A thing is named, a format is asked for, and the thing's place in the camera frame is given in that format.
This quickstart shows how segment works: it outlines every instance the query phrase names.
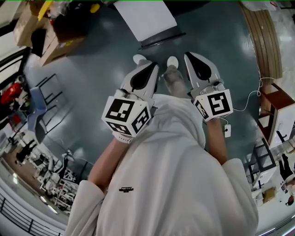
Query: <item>railing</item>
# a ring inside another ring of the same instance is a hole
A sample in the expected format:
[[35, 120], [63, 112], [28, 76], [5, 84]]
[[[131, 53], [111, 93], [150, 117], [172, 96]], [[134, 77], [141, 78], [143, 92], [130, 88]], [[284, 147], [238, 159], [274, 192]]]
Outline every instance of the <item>railing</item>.
[[26, 214], [18, 210], [2, 194], [0, 194], [0, 213], [11, 222], [34, 236], [63, 236], [50, 228], [36, 222]]

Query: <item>gray floor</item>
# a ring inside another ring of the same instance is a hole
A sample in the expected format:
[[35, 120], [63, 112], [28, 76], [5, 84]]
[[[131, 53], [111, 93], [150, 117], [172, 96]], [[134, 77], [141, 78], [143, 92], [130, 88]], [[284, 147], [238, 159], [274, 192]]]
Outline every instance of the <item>gray floor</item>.
[[[176, 21], [187, 33], [185, 36], [140, 53], [158, 62], [160, 72], [166, 68], [169, 56], [178, 57], [179, 70], [185, 78], [184, 53], [192, 51], [204, 55], [218, 67], [226, 88], [230, 89], [234, 108], [243, 109], [249, 92], [257, 89], [259, 77], [239, 4], [210, 2], [177, 16]], [[139, 47], [119, 13], [105, 8], [93, 17], [88, 37], [68, 58], [26, 72], [30, 86], [56, 73], [64, 95], [73, 105], [71, 113], [44, 141], [55, 155], [59, 156], [64, 147], [90, 162], [97, 160], [112, 139], [111, 132], [100, 119], [106, 100], [134, 69], [132, 56], [139, 53]], [[186, 80], [186, 84], [189, 91], [190, 82]], [[157, 93], [168, 94], [163, 81]], [[258, 109], [259, 98], [253, 93], [246, 111], [227, 117], [232, 126], [231, 137], [226, 139], [230, 158], [243, 160], [252, 152]]]

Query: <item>wire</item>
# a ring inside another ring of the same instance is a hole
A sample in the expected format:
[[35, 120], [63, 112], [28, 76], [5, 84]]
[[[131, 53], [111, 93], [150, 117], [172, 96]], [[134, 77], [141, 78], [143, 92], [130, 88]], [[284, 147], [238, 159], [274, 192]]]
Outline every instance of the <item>wire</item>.
[[276, 80], [276, 79], [271, 78], [271, 77], [263, 77], [263, 78], [261, 78], [261, 73], [260, 73], [259, 67], [258, 67], [258, 72], [259, 72], [259, 85], [258, 85], [258, 89], [255, 90], [255, 91], [252, 91], [251, 93], [249, 93], [248, 98], [247, 98], [247, 103], [246, 103], [246, 106], [245, 106], [244, 109], [239, 110], [239, 109], [235, 109], [235, 108], [233, 108], [233, 110], [235, 110], [235, 111], [237, 111], [237, 112], [243, 112], [243, 111], [245, 111], [246, 108], [247, 108], [247, 106], [248, 106], [248, 102], [249, 102], [250, 95], [251, 95], [252, 93], [257, 92], [257, 96], [258, 96], [258, 97], [261, 96], [260, 88], [261, 88], [262, 85], [263, 85], [262, 79], [273, 79], [273, 80]]
[[227, 119], [224, 119], [222, 117], [219, 117], [219, 119], [225, 120], [226, 121], [226, 124], [229, 124], [229, 122], [227, 121]]

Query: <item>blue chair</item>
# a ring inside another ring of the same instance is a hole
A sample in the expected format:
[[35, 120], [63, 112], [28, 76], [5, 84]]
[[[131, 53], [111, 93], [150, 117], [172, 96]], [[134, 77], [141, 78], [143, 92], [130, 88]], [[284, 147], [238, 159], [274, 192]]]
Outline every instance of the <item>blue chair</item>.
[[63, 93], [59, 92], [56, 95], [51, 93], [46, 98], [44, 98], [43, 93], [41, 91], [41, 87], [44, 86], [53, 77], [56, 77], [56, 74], [53, 74], [49, 78], [44, 78], [40, 83], [36, 85], [36, 87], [30, 89], [31, 100], [35, 105], [35, 110], [27, 118], [28, 132], [31, 133], [32, 137], [35, 139], [37, 143], [41, 143], [45, 135], [52, 131], [56, 126], [58, 126], [65, 119], [66, 115], [71, 111], [70, 109], [54, 127], [52, 127], [50, 130], [47, 130], [47, 125], [52, 120], [52, 118], [57, 114], [57, 112], [53, 114], [53, 116], [49, 119], [49, 121], [46, 124], [43, 122], [43, 116], [46, 114], [46, 112], [57, 107], [56, 105], [54, 105], [48, 108], [49, 104], [55, 101]]
[[44, 114], [48, 111], [48, 108], [39, 87], [31, 88], [30, 94], [35, 105], [35, 110], [28, 116], [28, 130], [35, 135], [34, 139], [38, 143], [41, 143], [46, 135], [46, 129], [42, 127], [40, 121], [42, 120]]

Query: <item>red object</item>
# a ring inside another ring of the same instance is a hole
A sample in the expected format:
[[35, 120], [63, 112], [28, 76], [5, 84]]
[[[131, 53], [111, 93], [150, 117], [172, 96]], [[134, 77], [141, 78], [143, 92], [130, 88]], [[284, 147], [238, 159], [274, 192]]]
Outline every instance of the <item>red object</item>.
[[13, 121], [15, 122], [15, 124], [19, 124], [22, 122], [22, 120], [20, 119], [20, 117], [17, 114], [15, 114], [13, 116]]
[[270, 4], [272, 4], [273, 6], [277, 7], [277, 4], [275, 3], [275, 1], [269, 1]]
[[1, 104], [8, 104], [15, 98], [18, 98], [22, 92], [22, 86], [19, 83], [14, 83], [10, 86], [1, 97]]

